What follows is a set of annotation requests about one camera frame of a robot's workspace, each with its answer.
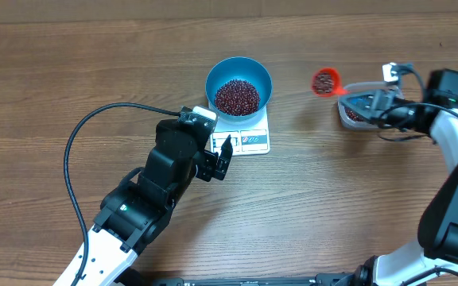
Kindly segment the red scoop blue handle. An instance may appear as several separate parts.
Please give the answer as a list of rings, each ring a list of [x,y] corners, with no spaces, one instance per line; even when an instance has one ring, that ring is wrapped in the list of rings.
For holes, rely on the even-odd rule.
[[[341,85],[339,72],[335,68],[321,68],[312,77],[311,89],[319,97],[348,95]]]

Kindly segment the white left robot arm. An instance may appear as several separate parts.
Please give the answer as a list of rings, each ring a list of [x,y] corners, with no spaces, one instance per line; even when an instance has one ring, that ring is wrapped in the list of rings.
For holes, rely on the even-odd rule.
[[[101,202],[88,242],[57,279],[58,285],[111,285],[167,227],[192,179],[223,180],[231,140],[219,153],[205,148],[207,123],[162,120],[146,166],[129,172]]]

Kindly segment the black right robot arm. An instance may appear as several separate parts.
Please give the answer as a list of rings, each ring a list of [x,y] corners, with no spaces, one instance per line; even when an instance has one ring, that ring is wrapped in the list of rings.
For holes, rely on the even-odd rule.
[[[412,130],[441,149],[448,178],[421,216],[417,236],[392,253],[373,256],[332,285],[425,285],[444,274],[458,277],[458,71],[432,71],[420,82],[421,101],[398,97],[409,65],[389,65],[388,87],[343,91],[340,104],[379,129]]]

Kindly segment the red beans in scoop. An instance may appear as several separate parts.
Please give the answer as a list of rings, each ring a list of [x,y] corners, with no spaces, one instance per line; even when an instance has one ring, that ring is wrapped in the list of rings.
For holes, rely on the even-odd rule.
[[[318,95],[331,94],[334,87],[332,76],[327,72],[320,72],[313,80],[312,88]]]

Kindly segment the white digital kitchen scale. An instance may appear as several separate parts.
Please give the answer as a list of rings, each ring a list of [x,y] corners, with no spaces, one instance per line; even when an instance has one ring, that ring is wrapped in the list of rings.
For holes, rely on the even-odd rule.
[[[210,136],[210,151],[221,153],[222,144],[231,137],[233,156],[264,155],[270,152],[270,130],[267,106],[251,118],[234,122],[219,112],[214,133]]]

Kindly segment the red beans in bowl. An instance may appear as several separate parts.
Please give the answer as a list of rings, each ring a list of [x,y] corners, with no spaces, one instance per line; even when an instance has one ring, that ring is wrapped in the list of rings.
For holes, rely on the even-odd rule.
[[[221,112],[231,116],[246,116],[258,111],[260,95],[249,82],[233,79],[215,93],[214,104]]]

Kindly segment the teal blue bowl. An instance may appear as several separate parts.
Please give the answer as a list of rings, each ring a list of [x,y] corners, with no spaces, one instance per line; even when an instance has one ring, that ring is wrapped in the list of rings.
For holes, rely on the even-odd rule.
[[[215,93],[225,83],[233,79],[245,80],[257,89],[261,99],[258,110],[268,105],[273,91],[273,80],[268,70],[257,60],[249,57],[234,56],[216,64],[206,78],[205,93],[208,103],[216,111],[221,112],[214,104]],[[241,122],[251,118],[256,112],[246,116],[231,116],[221,113],[223,117],[229,117],[231,121]]]

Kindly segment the clear plastic container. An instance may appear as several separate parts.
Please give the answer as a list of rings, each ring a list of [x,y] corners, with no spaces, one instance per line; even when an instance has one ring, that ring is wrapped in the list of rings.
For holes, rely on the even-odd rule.
[[[399,93],[400,99],[404,98],[402,91],[399,89],[398,86],[395,85],[387,85],[386,82],[360,82],[360,83],[351,83],[344,87],[350,93],[353,92],[360,92],[360,91],[369,91],[374,89],[394,89]],[[366,122],[355,122],[351,120],[345,112],[344,106],[340,103],[340,99],[337,102],[339,114],[340,114],[340,121],[343,127],[351,130],[358,130],[358,131],[370,131],[376,130],[378,127],[371,125]]]

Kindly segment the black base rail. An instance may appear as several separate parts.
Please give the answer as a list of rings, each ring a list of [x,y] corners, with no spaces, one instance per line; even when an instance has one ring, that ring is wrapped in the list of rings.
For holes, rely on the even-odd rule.
[[[315,276],[235,278],[191,280],[183,278],[149,278],[135,269],[127,269],[116,280],[125,286],[364,286],[374,285],[367,270],[353,273],[319,273]]]

